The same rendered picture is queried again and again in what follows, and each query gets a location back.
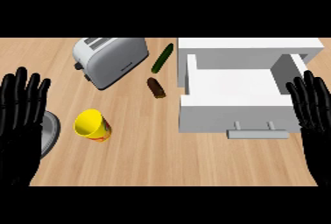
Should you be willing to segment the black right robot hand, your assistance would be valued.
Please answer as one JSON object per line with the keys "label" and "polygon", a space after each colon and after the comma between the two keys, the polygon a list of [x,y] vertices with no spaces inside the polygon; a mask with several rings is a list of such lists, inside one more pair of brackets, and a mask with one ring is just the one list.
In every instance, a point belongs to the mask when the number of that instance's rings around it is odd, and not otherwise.
{"label": "black right robot hand", "polygon": [[317,185],[331,188],[331,92],[311,70],[286,83],[302,126],[305,160]]}

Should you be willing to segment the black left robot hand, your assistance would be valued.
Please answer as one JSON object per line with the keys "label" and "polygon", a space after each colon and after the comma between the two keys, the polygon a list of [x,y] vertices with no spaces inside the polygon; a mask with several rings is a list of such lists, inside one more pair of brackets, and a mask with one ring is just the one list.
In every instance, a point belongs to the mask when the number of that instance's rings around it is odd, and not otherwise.
{"label": "black left robot hand", "polygon": [[21,66],[0,84],[0,188],[29,187],[42,158],[42,122],[51,79]]}

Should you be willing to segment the yellow cup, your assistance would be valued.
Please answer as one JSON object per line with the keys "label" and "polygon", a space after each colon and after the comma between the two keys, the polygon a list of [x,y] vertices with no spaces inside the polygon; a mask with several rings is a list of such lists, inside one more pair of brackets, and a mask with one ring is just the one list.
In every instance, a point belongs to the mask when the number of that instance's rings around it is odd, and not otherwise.
{"label": "yellow cup", "polygon": [[79,114],[74,121],[74,131],[82,137],[99,143],[110,139],[110,123],[97,109],[91,108]]}

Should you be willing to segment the white open drawer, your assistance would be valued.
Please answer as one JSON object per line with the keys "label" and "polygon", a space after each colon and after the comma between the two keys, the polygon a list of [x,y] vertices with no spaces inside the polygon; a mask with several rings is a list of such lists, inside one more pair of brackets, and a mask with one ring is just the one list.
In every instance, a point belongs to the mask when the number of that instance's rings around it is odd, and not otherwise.
{"label": "white open drawer", "polygon": [[286,84],[303,75],[297,54],[280,57],[266,69],[200,69],[197,56],[187,60],[187,94],[181,96],[179,131],[224,133],[246,130],[300,130]]}

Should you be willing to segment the white drawer cabinet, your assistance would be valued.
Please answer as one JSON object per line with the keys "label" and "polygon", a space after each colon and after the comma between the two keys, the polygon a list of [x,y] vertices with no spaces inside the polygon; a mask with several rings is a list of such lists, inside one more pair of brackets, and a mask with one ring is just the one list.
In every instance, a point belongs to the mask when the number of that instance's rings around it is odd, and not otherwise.
{"label": "white drawer cabinet", "polygon": [[188,55],[200,69],[271,69],[280,71],[290,55],[305,64],[324,50],[320,38],[178,38],[178,86],[191,93]]}

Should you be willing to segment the grey round plate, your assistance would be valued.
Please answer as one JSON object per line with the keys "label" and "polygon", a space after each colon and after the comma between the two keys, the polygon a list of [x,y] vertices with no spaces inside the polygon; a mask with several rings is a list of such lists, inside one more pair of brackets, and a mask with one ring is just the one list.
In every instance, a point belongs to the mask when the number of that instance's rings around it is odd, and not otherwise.
{"label": "grey round plate", "polygon": [[57,145],[61,133],[61,122],[58,116],[49,111],[45,113],[42,126],[42,157],[45,157]]}

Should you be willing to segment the silver toaster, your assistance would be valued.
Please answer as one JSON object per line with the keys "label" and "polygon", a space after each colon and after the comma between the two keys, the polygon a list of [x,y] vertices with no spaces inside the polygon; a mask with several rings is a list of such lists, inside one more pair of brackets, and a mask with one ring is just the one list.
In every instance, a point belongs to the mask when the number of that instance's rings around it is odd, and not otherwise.
{"label": "silver toaster", "polygon": [[82,38],[73,48],[74,68],[105,90],[148,58],[145,38]]}

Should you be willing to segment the brown sausage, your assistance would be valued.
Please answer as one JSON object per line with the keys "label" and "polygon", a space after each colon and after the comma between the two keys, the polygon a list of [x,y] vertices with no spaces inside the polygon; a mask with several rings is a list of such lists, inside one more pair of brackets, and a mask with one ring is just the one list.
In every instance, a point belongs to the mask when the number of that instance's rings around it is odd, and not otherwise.
{"label": "brown sausage", "polygon": [[150,90],[154,94],[154,97],[164,98],[166,97],[164,89],[162,87],[162,84],[153,77],[148,78],[148,86],[150,86]]}

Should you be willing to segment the green cucumber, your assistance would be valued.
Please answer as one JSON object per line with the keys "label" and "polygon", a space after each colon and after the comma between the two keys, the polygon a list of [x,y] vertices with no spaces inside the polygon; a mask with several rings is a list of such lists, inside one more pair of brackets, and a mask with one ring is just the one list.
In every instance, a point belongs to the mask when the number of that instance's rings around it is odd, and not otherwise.
{"label": "green cucumber", "polygon": [[159,57],[154,65],[153,65],[151,72],[154,74],[162,70],[164,62],[169,59],[169,57],[172,56],[172,52],[173,52],[173,44],[169,44],[167,47],[164,48],[162,54],[160,54],[160,57]]}

